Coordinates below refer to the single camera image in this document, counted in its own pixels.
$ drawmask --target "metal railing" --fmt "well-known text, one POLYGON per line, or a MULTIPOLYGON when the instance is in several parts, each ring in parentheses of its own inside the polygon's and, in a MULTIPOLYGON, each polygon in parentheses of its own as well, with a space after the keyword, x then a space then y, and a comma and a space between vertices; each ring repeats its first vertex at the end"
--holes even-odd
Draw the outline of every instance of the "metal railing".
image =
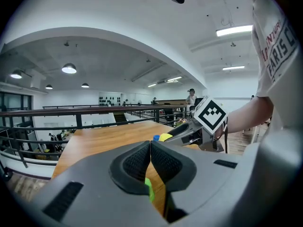
POLYGON ((56 163, 37 163, 30 160, 26 160, 24 158, 25 154, 30 155, 42 155, 42 156, 60 156, 61 152, 56 153, 45 153, 45 152, 33 152, 23 150, 20 146, 22 143, 34 143, 34 144, 52 144, 52 145, 59 145, 59 144, 66 144, 68 140, 60 140, 60 141, 47 141, 47 140, 24 140, 24 139, 17 139, 17 133, 20 131, 53 131, 53 130, 76 130, 76 129, 88 129, 88 128, 100 128, 100 127, 108 127, 113 125, 124 125, 129 123, 136 123, 136 122, 144 122, 153 120, 158 123, 162 124, 172 124, 177 120, 170 120, 163 122, 161 119, 168 119, 168 117, 176 117, 176 116, 187 116, 186 112, 186 105, 132 105, 132 106, 119 106, 119 107, 103 107, 98 105, 66 105, 66 106, 45 106, 45 109, 38 109, 38 110, 22 110, 22 111, 7 111, 7 112, 0 112, 0 117, 8 117, 10 126, 0 126, 1 129, 9 131, 7 137, 0 136, 1 140, 8 140, 10 142, 11 147, 0 146, 2 150, 11 150, 12 152, 17 152, 20 156, 20 159, 16 159, 14 155, 8 156, 8 154, 3 154, 3 151, 0 151, 0 154, 4 157, 11 158, 17 161, 21 161, 24 166, 27 168, 27 163, 33 164, 40 164, 40 165, 47 165, 53 166, 56 163), (184 112, 175 111, 177 113, 173 114, 165 114, 164 110, 167 109, 178 109, 178 108, 185 108, 184 112), (138 120, 132 121, 125 121, 125 122, 114 122, 114 123, 104 123, 104 124, 94 124, 94 125, 82 125, 82 118, 83 114, 107 114, 107 113, 117 113, 117 112, 125 112, 130 114, 135 114, 139 117, 138 120), (34 117, 34 116, 62 116, 62 115, 75 115, 76 116, 76 126, 72 127, 14 127, 13 124, 13 117, 34 117))
POLYGON ((24 108, 7 108, 6 111, 16 111, 16 110, 28 110, 28 107, 24 107, 24 108))

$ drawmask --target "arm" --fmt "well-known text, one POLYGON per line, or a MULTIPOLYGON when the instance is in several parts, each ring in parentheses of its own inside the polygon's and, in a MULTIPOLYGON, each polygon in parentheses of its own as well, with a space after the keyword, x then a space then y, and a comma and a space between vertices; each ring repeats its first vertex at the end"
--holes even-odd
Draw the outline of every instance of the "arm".
POLYGON ((190 104, 189 96, 185 99, 186 104, 190 104))
POLYGON ((249 103, 229 114, 228 133, 239 132, 265 122, 271 117, 273 109, 268 97, 254 97, 249 103))

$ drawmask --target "green object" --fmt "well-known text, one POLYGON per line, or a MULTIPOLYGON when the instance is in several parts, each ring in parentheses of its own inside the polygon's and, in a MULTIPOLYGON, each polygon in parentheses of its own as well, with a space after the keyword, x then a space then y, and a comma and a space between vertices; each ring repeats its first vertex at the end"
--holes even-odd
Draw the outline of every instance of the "green object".
POLYGON ((151 183, 150 179, 145 178, 145 184, 148 185, 148 188, 150 190, 150 202, 152 202, 155 200, 155 193, 153 192, 152 183, 151 183))

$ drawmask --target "wooden desk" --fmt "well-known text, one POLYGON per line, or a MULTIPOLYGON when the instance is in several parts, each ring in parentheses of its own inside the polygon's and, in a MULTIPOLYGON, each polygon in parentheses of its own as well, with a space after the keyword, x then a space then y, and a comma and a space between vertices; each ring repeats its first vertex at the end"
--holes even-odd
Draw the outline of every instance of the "wooden desk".
POLYGON ((179 104, 186 105, 186 100, 185 99, 156 100, 156 103, 158 103, 159 105, 163 105, 165 103, 169 103, 171 105, 179 105, 179 104))
MULTIPOLYGON (((58 161, 53 178, 82 158, 123 145, 152 140, 154 135, 167 133, 171 129, 167 125, 145 121, 99 129, 76 130, 58 161)), ((200 150, 197 145, 191 145, 190 148, 200 150)), ((165 185, 151 163, 146 171, 146 177, 151 180, 152 188, 155 192, 153 204, 159 213, 163 215, 165 185)))

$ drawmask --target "blue object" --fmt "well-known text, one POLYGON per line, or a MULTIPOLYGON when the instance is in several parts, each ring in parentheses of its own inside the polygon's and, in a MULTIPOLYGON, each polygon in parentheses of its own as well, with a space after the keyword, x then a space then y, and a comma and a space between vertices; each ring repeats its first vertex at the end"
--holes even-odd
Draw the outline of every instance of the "blue object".
POLYGON ((155 141, 159 141, 159 138, 160 138, 159 134, 156 134, 153 136, 153 140, 155 140, 155 141))

